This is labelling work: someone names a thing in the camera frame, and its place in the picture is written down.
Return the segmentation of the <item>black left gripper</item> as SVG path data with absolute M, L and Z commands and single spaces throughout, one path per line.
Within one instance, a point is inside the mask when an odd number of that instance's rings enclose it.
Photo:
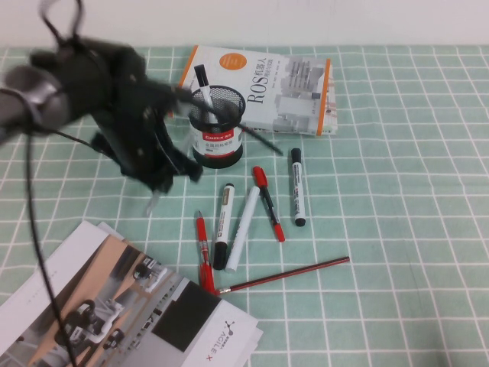
M 92 139 L 95 148 L 152 192 L 168 193 L 175 176 L 194 183 L 202 176 L 202 165 L 176 148 L 164 122 L 182 94 L 145 73 L 115 73 L 108 101 L 92 114 L 100 130 Z

